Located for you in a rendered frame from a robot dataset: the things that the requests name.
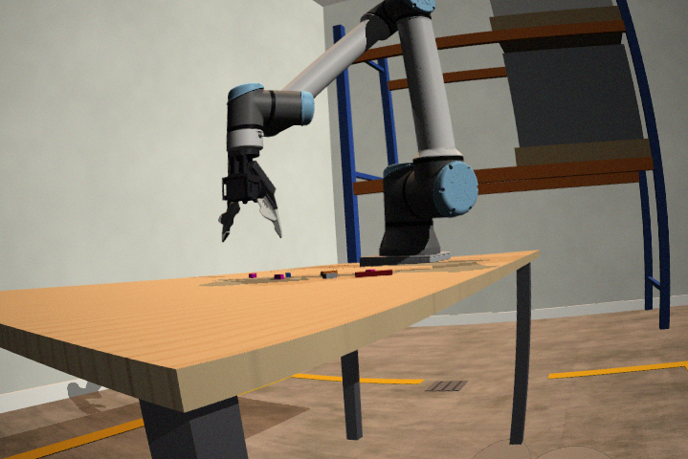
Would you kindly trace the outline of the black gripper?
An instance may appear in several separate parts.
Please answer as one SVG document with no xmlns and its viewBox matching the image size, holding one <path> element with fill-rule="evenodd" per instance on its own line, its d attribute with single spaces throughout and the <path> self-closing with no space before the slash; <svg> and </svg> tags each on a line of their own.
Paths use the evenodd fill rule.
<svg viewBox="0 0 688 459">
<path fill-rule="evenodd" d="M 252 200 L 260 205 L 260 213 L 273 222 L 275 231 L 282 238 L 275 195 L 261 177 L 252 171 L 253 159 L 257 157 L 259 157 L 258 149 L 237 149 L 234 152 L 228 152 L 228 177 L 222 178 L 222 200 L 227 199 L 227 210 L 218 219 L 218 222 L 223 225 L 222 242 L 229 236 L 233 218 L 240 211 L 238 202 L 247 204 Z M 224 195 L 224 185 L 226 185 L 226 195 Z"/>
</svg>

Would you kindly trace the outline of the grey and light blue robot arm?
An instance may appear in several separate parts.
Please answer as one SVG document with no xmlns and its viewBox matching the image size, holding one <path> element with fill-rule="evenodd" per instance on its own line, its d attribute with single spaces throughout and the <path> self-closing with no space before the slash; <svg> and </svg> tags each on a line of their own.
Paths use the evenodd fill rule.
<svg viewBox="0 0 688 459">
<path fill-rule="evenodd" d="M 384 0 L 281 91 L 246 83 L 228 94 L 227 152 L 260 151 L 263 137 L 293 125 L 308 125 L 314 116 L 314 98 L 377 41 L 399 32 L 418 152 L 411 163 L 384 169 L 385 233 L 380 256 L 440 253 L 433 218 L 463 215 L 477 200 L 476 174 L 455 149 L 433 33 L 434 9 L 434 0 Z"/>
</svg>

